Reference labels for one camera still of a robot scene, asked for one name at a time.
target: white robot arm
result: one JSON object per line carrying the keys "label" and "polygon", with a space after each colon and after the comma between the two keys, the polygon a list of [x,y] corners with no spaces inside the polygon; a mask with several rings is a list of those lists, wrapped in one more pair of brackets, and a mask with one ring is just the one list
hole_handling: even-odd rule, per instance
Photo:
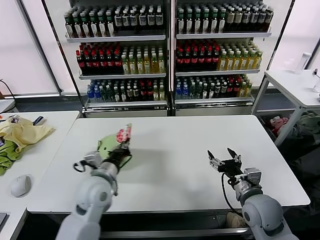
{"label": "white robot arm", "polygon": [[225,193],[223,176],[235,190],[235,197],[242,206],[242,215],[249,225],[256,240],[297,240],[292,234],[284,218],[280,203],[268,195],[264,195],[259,185],[261,171],[252,167],[241,171],[241,155],[228,148],[232,157],[229,160],[219,160],[210,151],[209,163],[222,174],[222,190]]}

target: computer mouse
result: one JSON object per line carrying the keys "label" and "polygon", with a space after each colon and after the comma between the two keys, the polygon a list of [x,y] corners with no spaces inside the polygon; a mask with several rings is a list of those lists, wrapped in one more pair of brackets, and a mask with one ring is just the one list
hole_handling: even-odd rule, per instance
{"label": "computer mouse", "polygon": [[27,175],[17,177],[11,185],[11,195],[19,198],[28,193],[31,189],[31,179]]}

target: black cable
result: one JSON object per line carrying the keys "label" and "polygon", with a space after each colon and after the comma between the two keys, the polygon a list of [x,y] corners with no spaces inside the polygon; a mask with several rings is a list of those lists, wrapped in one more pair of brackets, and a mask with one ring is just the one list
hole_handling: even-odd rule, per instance
{"label": "black cable", "polygon": [[224,176],[226,174],[225,173],[222,173],[221,175],[221,185],[222,185],[222,191],[223,191],[223,196],[224,196],[224,199],[226,201],[226,204],[228,204],[229,208],[232,210],[232,212],[234,212],[235,214],[239,215],[240,217],[243,217],[242,214],[240,212],[237,212],[230,204],[230,202],[228,201],[228,198],[227,198],[227,195],[226,195],[226,190],[225,190],[225,183],[224,183]]}
{"label": "black cable", "polygon": [[4,80],[3,80],[3,79],[0,79],[0,82],[3,83],[3,84],[6,86],[6,88],[9,90],[9,92],[11,93],[11,96],[13,97],[13,100],[14,100],[14,105],[13,105],[13,107],[11,107],[10,109],[5,110],[5,111],[3,111],[3,112],[0,113],[0,114],[4,114],[4,113],[7,113],[7,112],[11,111],[12,109],[14,109],[14,108],[16,107],[16,98],[15,98],[14,94],[12,93],[10,87],[4,82]]}

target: green towel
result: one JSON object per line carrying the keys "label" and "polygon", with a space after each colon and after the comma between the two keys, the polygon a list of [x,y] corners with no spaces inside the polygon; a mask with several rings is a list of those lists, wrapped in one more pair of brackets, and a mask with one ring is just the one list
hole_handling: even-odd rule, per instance
{"label": "green towel", "polygon": [[17,147],[17,144],[10,140],[4,140],[4,145],[0,146],[0,176],[20,158],[20,154],[16,152]]}

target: white table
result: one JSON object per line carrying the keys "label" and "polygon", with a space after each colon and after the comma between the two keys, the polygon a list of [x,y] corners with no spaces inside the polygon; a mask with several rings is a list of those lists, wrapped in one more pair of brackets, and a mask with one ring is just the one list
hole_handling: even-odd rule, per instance
{"label": "white table", "polygon": [[[37,117],[46,118],[45,125],[55,128],[50,135],[35,145],[27,146],[20,160],[16,161],[3,176],[0,176],[0,212],[9,214],[9,217],[0,231],[1,240],[16,239],[27,215],[27,202],[37,192],[37,187],[53,160],[65,136],[79,117],[79,111],[44,111],[44,112],[19,112],[19,116],[34,121]],[[12,113],[3,113],[6,119]],[[22,197],[11,195],[12,181],[21,175],[30,175],[32,188]]]}
{"label": "white table", "polygon": [[[132,123],[133,158],[117,177],[119,195],[114,197],[110,212],[228,209],[221,173],[209,165],[207,154],[211,150],[217,158],[229,159],[227,147],[242,155],[243,168],[257,167],[262,171],[264,193],[282,206],[310,203],[253,115],[90,118],[75,121],[27,210],[71,212],[78,186],[89,176],[89,171],[75,171],[73,164],[94,150],[98,140],[127,123]],[[240,208],[235,191],[227,181],[225,184],[230,203]]]}
{"label": "white table", "polygon": [[[13,99],[0,99],[0,113],[8,111],[15,105],[15,100]],[[17,108],[13,108],[9,112],[18,112]]]}
{"label": "white table", "polygon": [[305,111],[320,109],[319,93],[313,90],[319,78],[312,73],[313,70],[304,70],[299,75],[289,70],[269,70],[264,72],[265,77],[254,101],[251,114],[255,115],[257,113],[260,101],[269,83],[272,83],[296,106],[290,120],[275,140],[274,144],[276,146],[282,144]]}

